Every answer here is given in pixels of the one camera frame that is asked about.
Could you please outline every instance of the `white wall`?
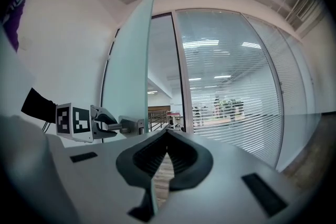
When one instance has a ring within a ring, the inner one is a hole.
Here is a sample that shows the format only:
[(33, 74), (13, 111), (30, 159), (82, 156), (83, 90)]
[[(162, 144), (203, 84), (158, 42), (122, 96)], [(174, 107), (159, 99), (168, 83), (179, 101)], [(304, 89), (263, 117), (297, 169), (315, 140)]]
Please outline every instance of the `white wall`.
[(314, 73), (318, 112), (336, 111), (336, 33), (330, 14), (303, 37), (303, 49)]
[[(18, 56), (34, 88), (56, 104), (99, 105), (102, 74), (116, 23), (98, 0), (26, 0)], [(40, 127), (44, 122), (26, 116)], [(56, 134), (51, 124), (48, 133)], [(84, 143), (62, 139), (65, 146)]]
[(160, 89), (168, 97), (173, 97), (172, 87), (167, 80), (167, 74), (162, 68), (162, 54), (155, 44), (149, 42), (148, 48), (148, 81), (155, 87), (156, 90)]
[(148, 106), (170, 105), (170, 100), (171, 98), (161, 92), (156, 94), (148, 94)]
[[(127, 6), (124, 19), (120, 22), (121, 24), (138, 3), (139, 1), (135, 1)], [(254, 0), (154, 0), (153, 14), (156, 15), (174, 9), (185, 8), (226, 9), (244, 13), (278, 26), (300, 40), (300, 37), (283, 17), (271, 8)]]
[(173, 97), (169, 98), (164, 93), (148, 94), (148, 106), (170, 105), (171, 111), (179, 111), (183, 116), (182, 95), (180, 89), (173, 90)]

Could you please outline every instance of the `robotic arm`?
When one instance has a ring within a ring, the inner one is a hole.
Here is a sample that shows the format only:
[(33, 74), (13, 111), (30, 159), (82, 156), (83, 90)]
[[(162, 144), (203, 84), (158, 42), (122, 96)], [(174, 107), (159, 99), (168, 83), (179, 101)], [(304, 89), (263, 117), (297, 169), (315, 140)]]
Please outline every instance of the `robotic arm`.
[(117, 132), (130, 137), (144, 132), (144, 119), (120, 116), (119, 123), (105, 108), (91, 105), (90, 109), (72, 103), (56, 106), (57, 135), (78, 142), (115, 137)]

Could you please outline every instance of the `black cable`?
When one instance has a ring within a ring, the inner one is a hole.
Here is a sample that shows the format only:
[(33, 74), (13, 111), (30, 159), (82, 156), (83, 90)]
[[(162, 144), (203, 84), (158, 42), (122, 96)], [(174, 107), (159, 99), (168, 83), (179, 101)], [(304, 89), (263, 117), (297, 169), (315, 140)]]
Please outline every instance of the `black cable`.
[(45, 122), (45, 124), (43, 125), (42, 132), (44, 132), (44, 129), (46, 128), (46, 126), (47, 126), (47, 122)]
[(49, 129), (49, 126), (50, 126), (50, 122), (49, 122), (49, 125), (48, 125), (47, 129), (44, 131), (44, 133), (46, 133), (46, 132), (47, 132), (47, 130)]

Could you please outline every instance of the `horizontal blinds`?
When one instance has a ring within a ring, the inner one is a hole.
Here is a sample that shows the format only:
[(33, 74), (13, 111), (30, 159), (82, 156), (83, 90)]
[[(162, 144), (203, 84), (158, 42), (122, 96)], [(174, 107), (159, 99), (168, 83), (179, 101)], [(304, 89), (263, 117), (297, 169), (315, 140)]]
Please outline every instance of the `horizontal blinds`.
[(281, 84), (285, 115), (306, 115), (306, 95), (297, 62), (279, 30), (258, 19), (247, 17), (265, 44)]
[(193, 106), (194, 132), (239, 146), (271, 166), (280, 150), (280, 108), (262, 44), (229, 12), (177, 13)]
[(302, 83), (304, 86), (304, 90), (306, 93), (306, 105), (307, 105), (307, 114), (315, 114), (315, 96), (314, 96), (314, 89), (312, 84), (312, 77), (310, 74), (309, 67), (306, 63), (305, 57), (301, 51), (303, 47), (302, 43), (295, 39), (293, 36), (288, 34), (287, 32), (278, 29), (282, 36), (285, 38), (286, 43), (291, 49), (293, 53), (296, 63), (298, 64), (298, 68), (301, 73)]

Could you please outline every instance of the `railing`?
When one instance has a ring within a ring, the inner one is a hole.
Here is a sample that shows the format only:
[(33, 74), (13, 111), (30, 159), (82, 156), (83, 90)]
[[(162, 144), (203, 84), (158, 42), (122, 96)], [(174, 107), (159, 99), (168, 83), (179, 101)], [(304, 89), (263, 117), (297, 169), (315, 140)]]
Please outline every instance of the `railing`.
[(166, 122), (167, 115), (165, 110), (155, 110), (148, 112), (148, 124), (149, 130), (151, 132), (157, 130), (158, 128), (162, 128), (162, 124)]

